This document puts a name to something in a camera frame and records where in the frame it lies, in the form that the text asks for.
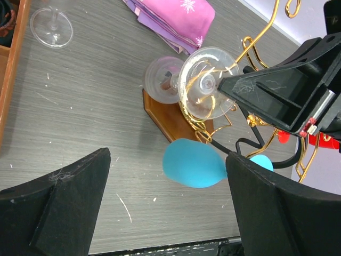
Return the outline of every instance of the red component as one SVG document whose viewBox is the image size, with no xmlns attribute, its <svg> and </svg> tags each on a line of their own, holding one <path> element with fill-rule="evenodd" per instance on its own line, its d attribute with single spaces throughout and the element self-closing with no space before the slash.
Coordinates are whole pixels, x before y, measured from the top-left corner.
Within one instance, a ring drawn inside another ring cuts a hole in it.
<svg viewBox="0 0 341 256">
<path fill-rule="evenodd" d="M 316 144 L 316 136 L 309 135 L 309 144 L 314 145 Z M 339 142 L 328 135 L 320 133 L 320 141 L 319 141 L 320 148 L 330 148 L 330 149 L 339 149 Z"/>
<path fill-rule="evenodd" d="M 308 133 L 308 129 L 310 128 L 310 126 L 316 124 L 317 120 L 314 118 L 310 118 L 309 121 L 304 125 L 303 129 L 301 130 L 301 132 L 299 133 L 299 135 L 303 138 L 307 137 Z"/>
<path fill-rule="evenodd" d="M 285 131 L 279 131 L 277 135 L 279 142 L 283 144 L 287 143 L 290 138 L 290 134 Z"/>
</svg>

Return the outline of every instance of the black cable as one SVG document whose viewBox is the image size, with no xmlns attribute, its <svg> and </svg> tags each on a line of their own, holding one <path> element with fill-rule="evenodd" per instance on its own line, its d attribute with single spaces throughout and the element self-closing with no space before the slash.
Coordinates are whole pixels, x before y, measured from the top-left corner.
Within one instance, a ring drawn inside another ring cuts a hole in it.
<svg viewBox="0 0 341 256">
<path fill-rule="evenodd" d="M 220 151 L 222 151 L 225 154 L 229 154 L 232 152 L 231 149 L 228 149 L 227 147 L 224 147 L 223 145 L 221 145 L 219 142 L 217 142 L 216 140 L 212 139 L 211 144 L 216 147 L 217 149 L 219 149 Z"/>
<path fill-rule="evenodd" d="M 247 118 L 249 115 L 249 112 L 242 107 L 239 107 L 239 108 L 240 108 L 241 112 L 243 113 L 243 115 L 245 116 L 245 118 Z M 263 137 L 260 134 L 258 128 L 252 127 L 251 129 L 252 129 L 258 143 L 254 142 L 252 140 L 246 139 L 246 138 L 238 139 L 236 141 L 236 150 L 237 150 L 237 153 L 240 155 L 241 155 L 240 143 L 245 143 L 245 144 L 250 145 L 250 146 L 257 148 L 257 149 L 261 149 L 265 145 Z M 305 139 L 304 142 L 305 142 L 305 148 L 307 148 L 308 139 Z M 213 139 L 212 139 L 211 144 L 227 155 L 230 152 L 232 152 L 231 149 L 226 148 L 225 146 L 221 145 L 219 142 L 217 142 Z M 274 169 L 283 169 L 283 168 L 293 166 L 294 164 L 296 164 L 299 161 L 299 158 L 301 157 L 301 150 L 302 150 L 302 143 L 301 143 L 301 140 L 298 138 L 298 147 L 297 147 L 297 151 L 295 152 L 295 154 L 287 160 L 280 161 L 280 162 L 272 162 L 273 168 Z"/>
<path fill-rule="evenodd" d="M 239 108 L 240 108 L 241 112 L 243 113 L 243 115 L 245 116 L 245 119 L 247 119 L 247 117 L 249 116 L 249 112 L 240 106 L 239 106 Z M 258 143 L 254 142 L 252 140 L 246 139 L 246 138 L 240 138 L 239 140 L 236 141 L 236 150 L 237 150 L 237 153 L 240 155 L 242 155 L 241 149 L 240 149 L 240 143 L 245 143 L 245 144 L 250 145 L 251 147 L 254 147 L 257 149 L 261 149 L 265 145 L 263 137 L 261 136 L 257 127 L 251 127 L 251 130 L 254 133 Z"/>
</svg>

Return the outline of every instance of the wood grain surface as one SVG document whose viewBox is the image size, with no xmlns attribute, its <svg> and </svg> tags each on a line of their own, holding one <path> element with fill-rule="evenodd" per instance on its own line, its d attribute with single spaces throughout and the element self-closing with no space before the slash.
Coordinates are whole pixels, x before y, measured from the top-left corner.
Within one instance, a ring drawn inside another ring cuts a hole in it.
<svg viewBox="0 0 341 256">
<path fill-rule="evenodd" d="M 216 16 L 204 46 L 237 57 L 241 39 L 255 37 L 265 22 L 235 0 L 210 3 Z M 30 14 L 39 7 L 33 0 Z M 140 25 L 120 0 L 80 0 L 68 16 L 75 36 L 60 50 L 41 45 L 27 26 L 0 155 L 0 189 L 109 147 L 111 170 L 91 253 L 238 236 L 228 181 L 207 189 L 169 181 L 161 167 L 169 142 L 143 109 L 147 65 L 165 55 L 186 56 Z M 269 66 L 296 48 L 274 29 L 258 44 Z M 239 137 L 253 138 L 240 111 L 229 116 L 233 126 L 215 135 L 217 141 L 234 148 Z M 269 137 L 272 130 L 261 131 Z M 295 141 L 276 140 L 267 154 L 278 161 L 294 150 Z M 291 170 L 279 173 L 290 177 Z"/>
</svg>

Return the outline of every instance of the pink fabric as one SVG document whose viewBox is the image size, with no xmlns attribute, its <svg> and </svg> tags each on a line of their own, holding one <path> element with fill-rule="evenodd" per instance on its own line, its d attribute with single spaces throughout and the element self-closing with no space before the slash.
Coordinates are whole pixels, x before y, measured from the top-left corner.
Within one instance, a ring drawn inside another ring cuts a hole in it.
<svg viewBox="0 0 341 256">
<path fill-rule="evenodd" d="M 154 30 L 176 52 L 202 46 L 215 11 L 206 0 L 123 0 L 138 21 Z"/>
<path fill-rule="evenodd" d="M 182 38 L 201 47 L 215 11 L 206 0 L 138 0 Z"/>
</svg>

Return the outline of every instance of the upside-down wine glass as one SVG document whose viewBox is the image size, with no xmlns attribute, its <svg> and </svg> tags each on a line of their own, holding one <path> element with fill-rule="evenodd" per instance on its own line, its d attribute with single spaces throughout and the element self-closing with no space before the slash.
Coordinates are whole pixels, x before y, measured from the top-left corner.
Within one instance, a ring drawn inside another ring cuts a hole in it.
<svg viewBox="0 0 341 256">
<path fill-rule="evenodd" d="M 48 8 L 37 10 L 31 17 L 34 37 L 50 48 L 67 46 L 74 35 L 69 18 L 63 13 L 72 8 L 76 0 L 43 0 Z"/>
</svg>

